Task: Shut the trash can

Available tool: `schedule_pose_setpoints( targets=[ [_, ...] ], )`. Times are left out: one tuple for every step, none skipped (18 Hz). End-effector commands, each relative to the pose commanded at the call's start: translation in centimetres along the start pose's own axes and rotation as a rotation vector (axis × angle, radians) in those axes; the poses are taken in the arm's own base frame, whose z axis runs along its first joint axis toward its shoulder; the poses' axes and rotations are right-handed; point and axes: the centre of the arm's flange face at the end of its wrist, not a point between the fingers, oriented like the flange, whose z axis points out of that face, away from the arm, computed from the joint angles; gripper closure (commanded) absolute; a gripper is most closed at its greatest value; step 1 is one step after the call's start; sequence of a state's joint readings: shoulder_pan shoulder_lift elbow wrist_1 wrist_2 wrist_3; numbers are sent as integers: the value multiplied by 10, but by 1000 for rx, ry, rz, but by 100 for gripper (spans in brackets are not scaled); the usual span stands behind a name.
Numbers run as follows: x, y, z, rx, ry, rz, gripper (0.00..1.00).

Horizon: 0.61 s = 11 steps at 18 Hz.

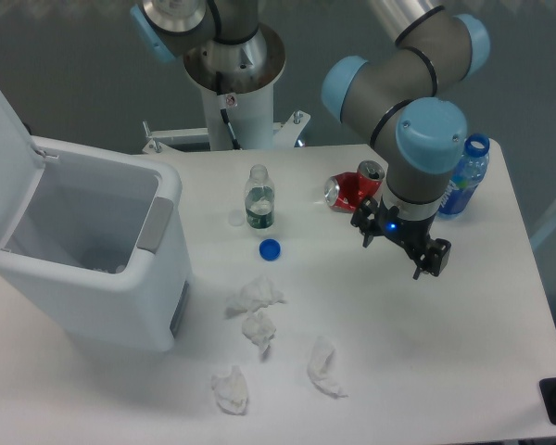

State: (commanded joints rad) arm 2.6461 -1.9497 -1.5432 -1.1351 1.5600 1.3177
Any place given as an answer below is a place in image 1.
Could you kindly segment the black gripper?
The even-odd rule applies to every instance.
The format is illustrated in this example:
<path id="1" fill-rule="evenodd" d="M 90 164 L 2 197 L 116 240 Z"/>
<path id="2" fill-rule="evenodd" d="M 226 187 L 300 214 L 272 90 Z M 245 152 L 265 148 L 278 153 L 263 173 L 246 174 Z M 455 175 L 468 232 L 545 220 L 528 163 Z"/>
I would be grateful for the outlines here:
<path id="1" fill-rule="evenodd" d="M 431 215 L 423 220 L 408 220 L 401 216 L 401 209 L 387 204 L 383 198 L 379 204 L 373 197 L 365 197 L 354 210 L 351 225 L 363 236 L 362 246 L 367 248 L 375 237 L 384 236 L 402 247 L 410 258 L 418 258 L 412 278 L 422 274 L 440 276 L 449 262 L 451 243 L 443 238 L 430 238 L 435 219 Z"/>

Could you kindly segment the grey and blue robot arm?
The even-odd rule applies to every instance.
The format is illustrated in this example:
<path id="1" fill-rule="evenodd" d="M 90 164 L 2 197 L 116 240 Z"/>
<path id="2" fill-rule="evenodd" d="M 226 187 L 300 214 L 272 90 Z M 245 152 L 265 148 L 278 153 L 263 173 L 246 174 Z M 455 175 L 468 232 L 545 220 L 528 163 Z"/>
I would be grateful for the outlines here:
<path id="1" fill-rule="evenodd" d="M 451 16 L 438 1 L 371 7 L 396 54 L 379 66 L 341 59 L 321 98 L 388 166 L 381 197 L 363 199 L 352 224 L 366 242 L 382 236 L 403 248 L 417 275 L 436 276 L 450 244 L 430 228 L 467 134 L 463 113 L 438 94 L 482 67 L 490 40 L 478 19 Z M 149 49 L 162 61 L 181 60 L 199 87 L 212 148 L 273 147 L 273 106 L 255 95 L 272 95 L 285 50 L 257 2 L 138 1 L 131 15 Z"/>

